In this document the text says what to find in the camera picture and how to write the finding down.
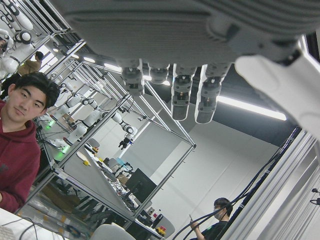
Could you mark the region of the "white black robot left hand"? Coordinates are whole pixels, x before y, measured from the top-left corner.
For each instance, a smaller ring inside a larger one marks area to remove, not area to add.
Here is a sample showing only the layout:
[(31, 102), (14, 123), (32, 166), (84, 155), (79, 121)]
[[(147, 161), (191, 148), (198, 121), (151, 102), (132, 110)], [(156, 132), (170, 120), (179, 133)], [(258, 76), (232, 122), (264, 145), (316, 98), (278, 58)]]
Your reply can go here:
[(188, 115), (201, 68), (194, 119), (209, 123), (231, 64), (253, 88), (320, 137), (320, 64), (299, 38), (320, 26), (317, 0), (54, 0), (93, 51), (122, 68), (132, 95), (144, 93), (142, 64), (161, 83), (173, 64), (171, 116)]

